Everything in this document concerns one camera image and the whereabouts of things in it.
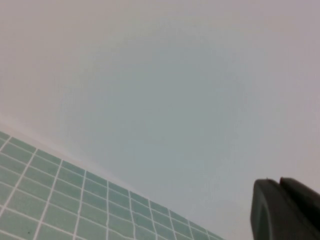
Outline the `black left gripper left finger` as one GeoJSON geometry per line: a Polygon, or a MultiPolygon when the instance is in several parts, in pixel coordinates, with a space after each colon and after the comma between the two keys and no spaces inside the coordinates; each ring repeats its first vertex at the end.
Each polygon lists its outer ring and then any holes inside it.
{"type": "Polygon", "coordinates": [[[255,240],[318,240],[320,225],[313,225],[300,211],[280,181],[257,179],[250,213],[255,240]]]}

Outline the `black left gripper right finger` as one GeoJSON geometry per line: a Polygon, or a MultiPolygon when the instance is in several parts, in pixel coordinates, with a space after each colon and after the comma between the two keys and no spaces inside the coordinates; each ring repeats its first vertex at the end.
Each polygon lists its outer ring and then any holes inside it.
{"type": "Polygon", "coordinates": [[[319,225],[320,194],[294,178],[282,177],[279,183],[303,215],[313,225],[319,225]]]}

